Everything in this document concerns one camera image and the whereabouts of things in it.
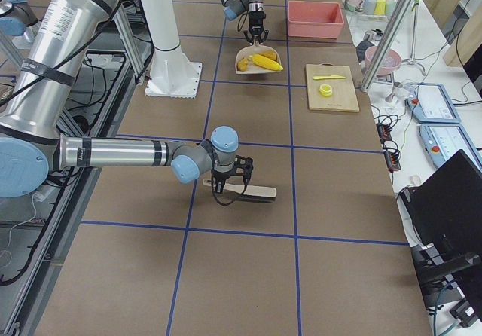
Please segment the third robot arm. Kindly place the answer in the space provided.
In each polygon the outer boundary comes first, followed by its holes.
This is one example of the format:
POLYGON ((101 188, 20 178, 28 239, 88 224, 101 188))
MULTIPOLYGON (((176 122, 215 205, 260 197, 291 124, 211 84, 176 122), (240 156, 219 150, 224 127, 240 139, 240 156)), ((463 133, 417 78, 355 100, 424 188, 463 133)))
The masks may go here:
POLYGON ((1 30, 10 36, 24 37, 32 43, 40 21, 27 0, 1 0, 1 30))

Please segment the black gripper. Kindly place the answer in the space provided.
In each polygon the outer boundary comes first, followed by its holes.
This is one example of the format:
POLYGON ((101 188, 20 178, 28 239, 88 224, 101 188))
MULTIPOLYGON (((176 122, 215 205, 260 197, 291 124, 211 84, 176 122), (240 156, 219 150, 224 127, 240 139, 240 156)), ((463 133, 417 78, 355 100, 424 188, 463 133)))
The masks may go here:
POLYGON ((245 39, 249 44, 254 44, 253 35, 260 35, 260 43, 264 43, 267 40, 269 31, 264 28, 265 18, 266 18, 266 14, 264 13, 263 10, 249 11, 248 30, 243 31, 245 39))
POLYGON ((227 165, 222 165, 219 161, 214 162, 211 170, 211 177, 214 181, 214 192, 222 194, 225 182, 231 176, 242 176, 243 189, 246 190, 252 177, 253 159, 236 155, 234 161, 227 165))

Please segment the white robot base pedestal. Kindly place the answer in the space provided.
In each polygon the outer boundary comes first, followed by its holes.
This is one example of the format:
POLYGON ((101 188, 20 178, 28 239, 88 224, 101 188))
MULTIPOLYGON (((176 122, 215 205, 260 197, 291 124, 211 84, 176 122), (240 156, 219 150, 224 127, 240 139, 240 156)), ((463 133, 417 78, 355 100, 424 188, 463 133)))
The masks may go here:
POLYGON ((182 50, 172 0, 141 0, 141 3, 154 46, 145 94, 195 98, 202 64, 191 62, 182 50))

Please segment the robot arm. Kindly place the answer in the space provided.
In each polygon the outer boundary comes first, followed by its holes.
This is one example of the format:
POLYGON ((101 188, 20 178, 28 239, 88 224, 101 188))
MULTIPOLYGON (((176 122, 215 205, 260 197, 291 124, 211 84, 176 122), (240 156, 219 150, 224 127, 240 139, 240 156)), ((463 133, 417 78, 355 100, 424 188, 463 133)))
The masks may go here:
POLYGON ((244 36, 250 44, 263 44, 269 31, 264 28, 267 16, 264 11, 264 0, 220 0, 226 18, 231 21, 245 14, 248 18, 248 29, 244 36))
POLYGON ((238 135, 228 126, 195 146, 98 138, 89 128, 79 137, 59 130, 63 113, 102 109, 105 95, 82 100, 71 91, 88 47, 109 23, 117 25, 136 74, 151 73, 149 96, 197 95, 202 66, 181 49, 172 0, 51 0, 17 86, 2 101, 1 196, 32 193, 67 167, 168 166, 182 183, 209 174, 215 194, 233 176, 248 184, 252 160, 238 155, 238 135))

